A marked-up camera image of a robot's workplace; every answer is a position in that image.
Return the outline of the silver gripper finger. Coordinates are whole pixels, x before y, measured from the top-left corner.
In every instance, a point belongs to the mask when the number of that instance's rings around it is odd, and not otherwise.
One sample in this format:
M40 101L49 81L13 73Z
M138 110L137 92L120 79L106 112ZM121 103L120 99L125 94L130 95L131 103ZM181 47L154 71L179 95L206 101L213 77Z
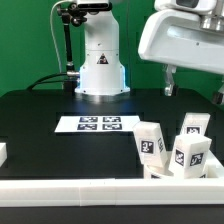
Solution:
M213 93L212 102L216 105L224 105L224 81L220 89Z

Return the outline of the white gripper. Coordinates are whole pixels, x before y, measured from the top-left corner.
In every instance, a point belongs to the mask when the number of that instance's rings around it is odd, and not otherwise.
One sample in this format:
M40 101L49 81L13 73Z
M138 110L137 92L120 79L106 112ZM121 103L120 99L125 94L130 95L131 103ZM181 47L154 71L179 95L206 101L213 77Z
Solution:
M141 59L164 66L166 96L175 96L176 67L224 74L224 0L155 0L143 29Z

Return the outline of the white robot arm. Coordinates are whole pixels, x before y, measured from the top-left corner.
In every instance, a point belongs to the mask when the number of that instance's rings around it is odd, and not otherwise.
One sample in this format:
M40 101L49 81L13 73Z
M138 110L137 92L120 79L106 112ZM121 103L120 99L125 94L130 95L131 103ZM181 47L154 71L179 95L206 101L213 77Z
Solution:
M128 92L119 60L119 25L110 0L74 0L73 21L85 26L85 62L76 91L89 96ZM166 65L165 94L174 92L178 67L224 76L224 0L155 0L138 55ZM224 104L224 84L213 101Z

